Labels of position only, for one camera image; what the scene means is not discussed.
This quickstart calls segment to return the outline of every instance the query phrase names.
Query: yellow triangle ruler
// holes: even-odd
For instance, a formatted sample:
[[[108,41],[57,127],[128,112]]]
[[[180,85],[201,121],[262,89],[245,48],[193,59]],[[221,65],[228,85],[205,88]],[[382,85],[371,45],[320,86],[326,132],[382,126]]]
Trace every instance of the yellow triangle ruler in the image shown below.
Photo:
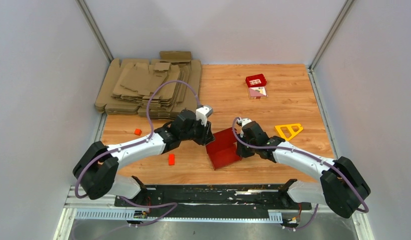
[[[291,136],[285,136],[285,133],[282,131],[282,128],[287,128]],[[279,136],[286,141],[293,139],[293,137],[297,136],[304,128],[301,126],[300,123],[293,123],[293,124],[285,124],[285,125],[276,125],[274,129],[279,134]]]

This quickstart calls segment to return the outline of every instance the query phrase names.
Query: white wall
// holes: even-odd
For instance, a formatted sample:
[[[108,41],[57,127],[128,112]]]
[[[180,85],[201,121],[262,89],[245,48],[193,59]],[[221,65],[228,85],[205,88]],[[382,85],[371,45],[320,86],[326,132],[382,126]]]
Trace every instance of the white wall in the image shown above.
[[[86,0],[114,57],[310,64],[345,0]]]
[[[375,239],[411,239],[411,0],[358,0],[316,70],[329,123],[372,193]]]
[[[107,61],[74,0],[0,1],[0,240],[50,240]]]

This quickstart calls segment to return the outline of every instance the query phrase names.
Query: wooden table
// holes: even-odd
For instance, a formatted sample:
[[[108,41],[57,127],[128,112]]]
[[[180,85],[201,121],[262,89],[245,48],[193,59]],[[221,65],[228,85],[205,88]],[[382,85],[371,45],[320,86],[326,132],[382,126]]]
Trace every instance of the wooden table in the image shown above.
[[[268,97],[249,99],[246,76],[264,74]],[[213,108],[209,118],[212,131],[232,126],[235,117],[250,118],[269,136],[277,135],[275,125],[300,123],[304,130],[290,142],[312,153],[333,157],[313,89],[303,64],[204,65],[200,101]],[[154,128],[167,120],[154,120]],[[149,134],[147,119],[137,115],[109,115],[102,141],[124,143],[137,138],[134,130]],[[137,176],[145,184],[240,184],[285,183],[295,178],[312,182],[313,178],[286,165],[255,155],[230,166],[213,170],[204,146],[184,141],[171,151],[175,165],[168,165],[168,154],[151,156],[122,170],[124,176]]]

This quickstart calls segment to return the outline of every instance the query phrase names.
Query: small red box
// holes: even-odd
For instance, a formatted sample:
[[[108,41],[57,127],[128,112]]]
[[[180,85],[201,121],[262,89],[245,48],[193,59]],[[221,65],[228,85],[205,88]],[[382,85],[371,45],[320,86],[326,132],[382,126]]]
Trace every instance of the small red box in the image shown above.
[[[168,155],[168,165],[169,166],[175,165],[175,155],[173,153],[170,153]]]
[[[252,76],[247,76],[245,82],[249,88],[253,87],[264,87],[268,83],[263,74],[257,74]]]
[[[208,157],[214,170],[226,167],[240,161],[242,158],[237,155],[237,139],[232,132],[232,128],[225,129],[213,134],[215,140],[205,146]]]
[[[134,134],[140,136],[142,134],[142,130],[137,128],[137,129],[135,129]]]

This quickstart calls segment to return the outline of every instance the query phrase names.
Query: stack of cardboard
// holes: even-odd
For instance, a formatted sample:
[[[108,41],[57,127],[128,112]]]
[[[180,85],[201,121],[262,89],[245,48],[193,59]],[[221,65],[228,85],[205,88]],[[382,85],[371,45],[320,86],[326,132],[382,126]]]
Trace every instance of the stack of cardboard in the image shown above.
[[[189,51],[162,51],[161,59],[114,59],[96,99],[99,112],[108,114],[147,115],[147,103],[157,88],[173,80],[188,83],[196,93],[200,90],[201,62],[192,60]],[[183,109],[194,111],[194,94],[181,83],[163,86],[149,106],[152,119],[174,119]]]

